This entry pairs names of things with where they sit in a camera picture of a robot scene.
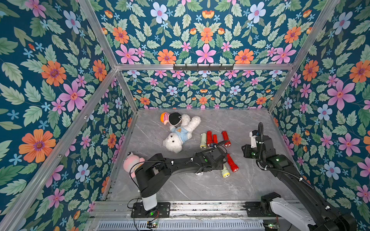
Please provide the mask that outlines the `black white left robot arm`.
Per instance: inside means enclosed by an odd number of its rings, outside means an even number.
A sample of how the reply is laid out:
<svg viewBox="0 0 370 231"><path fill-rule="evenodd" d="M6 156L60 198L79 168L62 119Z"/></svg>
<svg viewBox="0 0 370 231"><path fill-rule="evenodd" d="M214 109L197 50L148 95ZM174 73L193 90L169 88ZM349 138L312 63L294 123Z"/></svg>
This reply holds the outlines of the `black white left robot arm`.
<svg viewBox="0 0 370 231"><path fill-rule="evenodd" d="M133 166L130 172L135 173L144 210L151 211L158 207L156 194L172 175L222 170L226 160L227 152L218 144L185 158L165 158L161 153L155 154L149 160Z"/></svg>

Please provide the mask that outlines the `red flashlight white logo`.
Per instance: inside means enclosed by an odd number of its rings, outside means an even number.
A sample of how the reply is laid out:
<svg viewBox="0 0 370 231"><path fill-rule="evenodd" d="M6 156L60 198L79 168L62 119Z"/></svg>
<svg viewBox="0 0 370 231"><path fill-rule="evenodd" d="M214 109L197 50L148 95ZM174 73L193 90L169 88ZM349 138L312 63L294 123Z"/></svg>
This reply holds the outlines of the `red flashlight white logo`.
<svg viewBox="0 0 370 231"><path fill-rule="evenodd" d="M218 138L216 134L213 134L213 144L218 144Z"/></svg>

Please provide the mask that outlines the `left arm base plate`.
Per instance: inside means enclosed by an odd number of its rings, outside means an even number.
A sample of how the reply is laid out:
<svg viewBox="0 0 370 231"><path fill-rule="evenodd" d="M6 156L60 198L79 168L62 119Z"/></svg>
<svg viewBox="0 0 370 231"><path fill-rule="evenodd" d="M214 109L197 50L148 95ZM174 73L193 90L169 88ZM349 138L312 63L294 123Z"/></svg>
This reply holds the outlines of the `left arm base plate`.
<svg viewBox="0 0 370 231"><path fill-rule="evenodd" d="M171 203L159 202L157 206L149 211L144 209L142 202L134 203L131 218L168 218L170 216Z"/></svg>

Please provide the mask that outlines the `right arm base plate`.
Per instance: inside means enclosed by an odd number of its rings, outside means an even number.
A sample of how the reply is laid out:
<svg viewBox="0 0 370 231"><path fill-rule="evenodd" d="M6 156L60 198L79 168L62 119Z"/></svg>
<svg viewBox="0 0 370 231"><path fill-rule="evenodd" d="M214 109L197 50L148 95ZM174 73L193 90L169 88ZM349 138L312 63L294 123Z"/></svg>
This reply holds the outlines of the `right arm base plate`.
<svg viewBox="0 0 370 231"><path fill-rule="evenodd" d="M248 217L280 217L272 211L269 202L250 201L245 203L244 208Z"/></svg>

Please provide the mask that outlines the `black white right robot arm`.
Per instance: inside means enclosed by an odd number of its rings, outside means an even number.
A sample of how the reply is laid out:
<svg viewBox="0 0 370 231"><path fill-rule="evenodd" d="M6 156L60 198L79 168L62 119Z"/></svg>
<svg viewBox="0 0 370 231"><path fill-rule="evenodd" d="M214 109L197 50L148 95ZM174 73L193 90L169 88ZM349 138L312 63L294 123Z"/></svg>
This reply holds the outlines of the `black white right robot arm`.
<svg viewBox="0 0 370 231"><path fill-rule="evenodd" d="M245 158L255 159L258 167L271 172L297 197L307 212L292 206L276 192L261 197L263 215L278 215L301 231L355 231L356 219L332 206L310 185L285 155L278 155L272 139L259 131L250 132L251 144L242 146Z"/></svg>

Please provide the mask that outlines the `pale green flashlight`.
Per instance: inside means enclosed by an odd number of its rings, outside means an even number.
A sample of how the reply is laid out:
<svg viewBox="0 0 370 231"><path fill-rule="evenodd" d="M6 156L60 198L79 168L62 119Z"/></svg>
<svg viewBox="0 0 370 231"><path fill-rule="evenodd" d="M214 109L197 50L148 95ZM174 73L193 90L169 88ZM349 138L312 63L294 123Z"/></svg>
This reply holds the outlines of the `pale green flashlight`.
<svg viewBox="0 0 370 231"><path fill-rule="evenodd" d="M230 172L227 169L225 164L223 164L223 169L221 170L221 174L222 174L223 178L228 178L230 176Z"/></svg>
<svg viewBox="0 0 370 231"><path fill-rule="evenodd" d="M200 140L200 149L205 150L207 148L207 134L202 133L201 134L201 140Z"/></svg>

